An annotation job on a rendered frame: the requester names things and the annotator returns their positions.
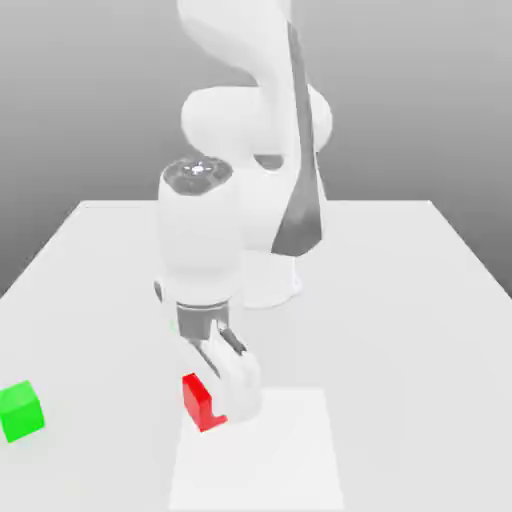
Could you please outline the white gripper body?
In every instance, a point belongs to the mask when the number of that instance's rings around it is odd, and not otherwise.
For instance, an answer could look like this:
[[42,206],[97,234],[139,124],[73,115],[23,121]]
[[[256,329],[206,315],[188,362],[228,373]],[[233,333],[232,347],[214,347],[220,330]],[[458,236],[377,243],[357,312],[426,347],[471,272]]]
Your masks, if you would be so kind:
[[212,397],[212,412],[241,423],[255,418],[262,405],[257,358],[231,328],[211,328],[208,339],[189,340],[192,369]]

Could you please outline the small red cube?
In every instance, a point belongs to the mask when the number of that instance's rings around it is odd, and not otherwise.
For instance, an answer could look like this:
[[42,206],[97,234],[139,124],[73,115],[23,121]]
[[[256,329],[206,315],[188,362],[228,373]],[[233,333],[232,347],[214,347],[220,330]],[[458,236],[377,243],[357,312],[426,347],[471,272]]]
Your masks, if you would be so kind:
[[193,423],[200,432],[227,422],[225,415],[215,415],[212,396],[195,373],[182,377],[183,402]]

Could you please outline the small green cube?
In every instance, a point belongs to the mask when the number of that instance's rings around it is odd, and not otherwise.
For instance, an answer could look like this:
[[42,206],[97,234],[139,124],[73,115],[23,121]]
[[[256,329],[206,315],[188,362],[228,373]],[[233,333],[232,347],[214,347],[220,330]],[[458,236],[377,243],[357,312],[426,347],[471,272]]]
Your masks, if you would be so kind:
[[0,390],[0,424],[8,443],[45,426],[40,400],[28,380]]

